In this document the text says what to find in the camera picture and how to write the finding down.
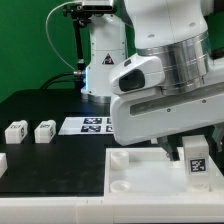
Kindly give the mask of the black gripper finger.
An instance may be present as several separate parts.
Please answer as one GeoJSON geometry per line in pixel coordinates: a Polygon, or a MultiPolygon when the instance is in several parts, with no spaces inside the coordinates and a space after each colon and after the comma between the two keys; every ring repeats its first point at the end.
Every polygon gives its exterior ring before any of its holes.
{"type": "Polygon", "coordinates": [[[209,147],[210,152],[212,154],[222,151],[223,140],[224,140],[224,123],[213,125],[209,135],[209,147]]]}
{"type": "Polygon", "coordinates": [[[175,136],[164,136],[157,139],[158,145],[163,148],[168,158],[172,162],[176,162],[180,160],[179,152],[178,152],[178,141],[175,136]]]}

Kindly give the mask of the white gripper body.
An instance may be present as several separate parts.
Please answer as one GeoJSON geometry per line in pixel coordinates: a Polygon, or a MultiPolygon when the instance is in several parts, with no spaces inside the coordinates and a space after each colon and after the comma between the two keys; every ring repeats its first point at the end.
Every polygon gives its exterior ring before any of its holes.
{"type": "Polygon", "coordinates": [[[208,68],[201,87],[165,96],[158,57],[135,54],[115,67],[110,74],[115,140],[130,145],[224,122],[224,58],[210,59],[208,68]]]}

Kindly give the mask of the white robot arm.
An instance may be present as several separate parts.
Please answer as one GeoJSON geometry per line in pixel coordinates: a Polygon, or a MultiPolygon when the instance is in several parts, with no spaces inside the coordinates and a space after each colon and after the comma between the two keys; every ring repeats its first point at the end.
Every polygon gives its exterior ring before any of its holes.
{"type": "Polygon", "coordinates": [[[136,53],[109,77],[115,140],[157,139],[177,161],[175,134],[224,123],[224,56],[214,59],[204,17],[224,0],[84,0],[95,14],[118,1],[134,28],[136,53]]]}

